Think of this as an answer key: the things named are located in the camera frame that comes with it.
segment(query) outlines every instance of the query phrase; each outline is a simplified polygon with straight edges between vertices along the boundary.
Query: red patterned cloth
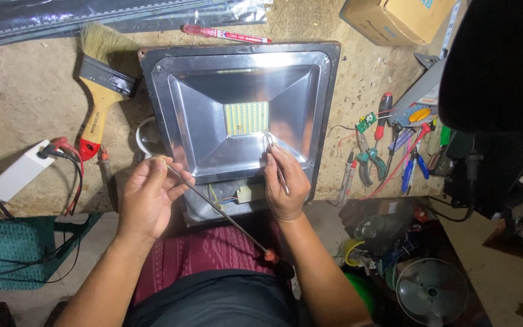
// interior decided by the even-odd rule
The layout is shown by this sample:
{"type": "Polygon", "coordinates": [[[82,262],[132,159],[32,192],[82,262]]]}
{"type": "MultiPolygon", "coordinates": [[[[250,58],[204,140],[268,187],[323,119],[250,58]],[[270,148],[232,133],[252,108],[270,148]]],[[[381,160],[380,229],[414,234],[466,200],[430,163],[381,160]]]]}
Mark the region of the red patterned cloth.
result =
{"type": "MultiPolygon", "coordinates": [[[[269,243],[254,237],[265,246],[276,249],[279,254],[278,227],[274,223],[270,223],[269,227],[272,234],[269,243]]],[[[229,268],[275,275],[263,260],[261,252],[233,226],[216,227],[172,239],[160,239],[150,250],[142,267],[134,292],[134,305],[183,276],[210,269],[229,268]]]]}

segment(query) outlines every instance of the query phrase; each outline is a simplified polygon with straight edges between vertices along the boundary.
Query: wire cutters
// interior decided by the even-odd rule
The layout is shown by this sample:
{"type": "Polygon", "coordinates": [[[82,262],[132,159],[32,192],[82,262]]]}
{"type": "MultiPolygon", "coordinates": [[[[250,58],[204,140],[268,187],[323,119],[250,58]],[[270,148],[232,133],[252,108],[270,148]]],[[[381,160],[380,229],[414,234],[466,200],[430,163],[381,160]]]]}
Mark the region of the wire cutters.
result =
{"type": "MultiPolygon", "coordinates": [[[[274,138],[270,134],[269,131],[265,131],[264,138],[267,140],[267,143],[270,148],[274,147],[274,138]]],[[[282,168],[280,167],[280,164],[276,162],[278,165],[278,177],[280,178],[280,182],[282,183],[282,187],[284,188],[284,191],[286,192],[286,195],[290,195],[290,190],[288,189],[288,185],[286,185],[286,179],[284,178],[284,172],[282,171],[282,168]]]]}
{"type": "Polygon", "coordinates": [[[410,191],[409,180],[411,179],[411,174],[413,174],[415,161],[417,161],[417,166],[419,166],[419,168],[421,169],[423,177],[425,177],[425,179],[429,179],[429,169],[427,168],[427,164],[425,164],[425,160],[423,160],[423,157],[421,157],[421,155],[417,151],[417,148],[415,147],[411,151],[411,158],[407,163],[407,167],[405,168],[405,174],[403,175],[403,183],[401,184],[402,193],[408,194],[410,191]]]}
{"type": "Polygon", "coordinates": [[[368,146],[367,138],[364,136],[363,133],[359,132],[356,138],[359,142],[360,149],[359,154],[356,156],[356,160],[358,160],[360,164],[360,180],[362,180],[366,186],[371,186],[373,185],[373,181],[371,180],[370,175],[368,174],[368,161],[372,160],[374,165],[377,167],[378,180],[382,180],[383,178],[385,178],[386,165],[385,162],[381,158],[379,158],[377,149],[370,148],[368,146]]]}

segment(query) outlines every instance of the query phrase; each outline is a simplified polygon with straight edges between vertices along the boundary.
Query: hand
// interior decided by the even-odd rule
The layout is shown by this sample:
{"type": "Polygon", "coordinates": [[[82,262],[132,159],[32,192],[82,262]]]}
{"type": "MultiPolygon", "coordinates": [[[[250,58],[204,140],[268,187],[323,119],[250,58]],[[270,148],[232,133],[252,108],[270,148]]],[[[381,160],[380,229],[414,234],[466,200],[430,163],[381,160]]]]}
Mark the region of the hand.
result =
{"type": "Polygon", "coordinates": [[[265,166],[265,197],[274,217],[278,220],[294,220],[300,217],[309,191],[310,182],[298,160],[281,147],[272,147],[271,153],[267,154],[265,166]],[[281,181],[278,180],[278,164],[284,171],[289,195],[286,195],[281,181]]]}
{"type": "Polygon", "coordinates": [[[172,158],[159,155],[141,162],[124,187],[117,238],[152,245],[167,228],[171,204],[189,189],[185,184],[175,186],[180,181],[167,174],[167,164],[183,180],[195,184],[191,174],[172,158]]]}

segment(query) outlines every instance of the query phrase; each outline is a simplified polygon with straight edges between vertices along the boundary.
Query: tweezers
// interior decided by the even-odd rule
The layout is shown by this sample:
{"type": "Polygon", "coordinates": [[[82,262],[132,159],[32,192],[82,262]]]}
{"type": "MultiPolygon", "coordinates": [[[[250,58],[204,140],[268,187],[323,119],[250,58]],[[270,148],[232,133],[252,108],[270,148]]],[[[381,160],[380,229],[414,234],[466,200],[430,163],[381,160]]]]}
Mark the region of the tweezers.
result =
{"type": "MultiPolygon", "coordinates": [[[[264,138],[267,140],[267,143],[269,144],[270,148],[273,148],[274,147],[274,137],[270,134],[269,131],[266,131],[264,133],[264,138]]],[[[278,166],[278,177],[280,178],[282,187],[284,188],[286,195],[289,196],[290,191],[288,189],[288,185],[286,185],[286,180],[284,179],[284,172],[282,171],[282,168],[280,167],[280,164],[277,161],[276,161],[276,165],[278,166]]]]}

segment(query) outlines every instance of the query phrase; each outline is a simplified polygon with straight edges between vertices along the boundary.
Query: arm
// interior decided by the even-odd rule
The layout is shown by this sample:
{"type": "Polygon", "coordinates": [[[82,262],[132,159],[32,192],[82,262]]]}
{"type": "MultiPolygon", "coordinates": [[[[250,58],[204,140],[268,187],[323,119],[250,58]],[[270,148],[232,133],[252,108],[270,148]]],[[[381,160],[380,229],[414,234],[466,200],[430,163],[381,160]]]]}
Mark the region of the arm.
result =
{"type": "Polygon", "coordinates": [[[169,164],[193,184],[173,159],[159,156],[135,169],[124,192],[116,236],[56,321],[55,327],[121,326],[142,265],[171,217],[171,204],[188,187],[167,176],[169,164]]]}
{"type": "Polygon", "coordinates": [[[317,326],[361,326],[373,321],[354,287],[334,263],[301,208],[310,183],[289,152],[272,147],[265,168],[266,197],[288,242],[296,265],[301,296],[317,326]],[[277,178],[283,167],[289,195],[277,178]]]}

